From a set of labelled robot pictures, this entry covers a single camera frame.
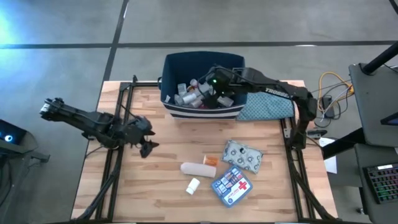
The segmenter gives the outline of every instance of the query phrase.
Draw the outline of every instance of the rgb keyboard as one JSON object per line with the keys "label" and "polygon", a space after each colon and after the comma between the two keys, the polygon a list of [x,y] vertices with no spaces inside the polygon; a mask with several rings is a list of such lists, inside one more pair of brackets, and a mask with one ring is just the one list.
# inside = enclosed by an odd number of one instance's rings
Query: rgb keyboard
{"label": "rgb keyboard", "polygon": [[398,164],[364,168],[377,203],[398,201]]}

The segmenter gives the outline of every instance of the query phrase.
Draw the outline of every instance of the white bottle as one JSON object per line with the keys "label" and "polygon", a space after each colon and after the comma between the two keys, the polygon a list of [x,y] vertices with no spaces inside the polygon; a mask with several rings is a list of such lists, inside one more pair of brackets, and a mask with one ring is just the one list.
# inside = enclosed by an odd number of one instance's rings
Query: white bottle
{"label": "white bottle", "polygon": [[197,190],[199,184],[200,181],[196,178],[193,178],[185,191],[188,192],[190,195],[193,195],[193,193]]}
{"label": "white bottle", "polygon": [[184,174],[188,175],[200,175],[203,177],[211,177],[214,178],[216,176],[217,168],[204,165],[204,164],[196,164],[192,162],[184,162],[180,167],[181,171]]}

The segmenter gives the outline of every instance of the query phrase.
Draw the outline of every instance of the blue towel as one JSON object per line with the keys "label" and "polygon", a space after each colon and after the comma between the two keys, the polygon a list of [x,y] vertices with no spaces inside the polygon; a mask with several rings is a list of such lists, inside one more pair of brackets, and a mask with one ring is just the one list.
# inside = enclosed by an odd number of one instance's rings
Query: blue towel
{"label": "blue towel", "polygon": [[236,120],[269,120],[292,116],[293,105],[290,100],[269,93],[248,93],[248,100]]}

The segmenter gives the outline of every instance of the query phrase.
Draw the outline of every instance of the gray floor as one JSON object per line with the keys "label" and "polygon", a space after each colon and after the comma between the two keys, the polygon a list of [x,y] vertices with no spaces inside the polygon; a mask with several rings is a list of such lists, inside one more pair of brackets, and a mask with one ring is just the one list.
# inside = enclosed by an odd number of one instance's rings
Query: gray floor
{"label": "gray floor", "polygon": [[[0,1],[0,44],[111,43],[122,0]],[[398,15],[387,0],[130,0],[120,43],[334,41],[398,39]],[[212,50],[239,54],[246,65],[277,79],[305,80],[318,88],[325,71],[349,79],[348,65],[368,62],[388,46],[214,47],[118,49],[110,80],[155,80],[164,57],[174,52]],[[31,169],[10,223],[68,220],[87,141],[66,124],[40,119],[45,98],[94,110],[109,49],[0,49],[0,119],[32,132],[50,162]],[[394,58],[391,65],[398,64]],[[337,82],[326,77],[324,85]],[[344,88],[332,92],[337,96]],[[360,127],[354,97],[340,120],[327,128],[342,137]],[[332,184],[339,217],[358,215],[358,190]]]}

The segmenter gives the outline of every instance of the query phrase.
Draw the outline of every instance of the wooden tabletop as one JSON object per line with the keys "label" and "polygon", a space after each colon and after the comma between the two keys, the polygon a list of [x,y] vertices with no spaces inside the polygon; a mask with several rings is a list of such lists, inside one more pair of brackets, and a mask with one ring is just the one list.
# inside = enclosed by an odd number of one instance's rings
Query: wooden tabletop
{"label": "wooden tabletop", "polygon": [[[304,85],[303,81],[289,82]],[[98,111],[114,113],[119,84],[104,83]],[[140,157],[136,147],[125,147],[114,222],[297,221],[278,121],[174,119],[160,102],[160,91],[154,87],[134,89],[131,112],[144,115],[151,121],[156,135],[150,138],[160,146],[146,159]],[[233,208],[226,208],[211,189],[214,179],[185,175],[180,171],[183,162],[202,163],[205,155],[221,157],[229,139],[264,153],[258,174],[244,171],[253,184],[253,190]],[[98,146],[98,142],[90,142],[88,152]],[[336,217],[319,148],[307,145],[303,154],[311,190],[326,210]],[[98,193],[105,157],[106,150],[100,149],[85,160],[72,218],[81,215]],[[219,162],[216,176],[223,174],[228,167],[229,164]],[[193,177],[201,183],[197,191],[189,195],[185,189]],[[300,198],[306,211],[303,194]],[[108,211],[108,201],[109,194],[104,204],[104,216]]]}

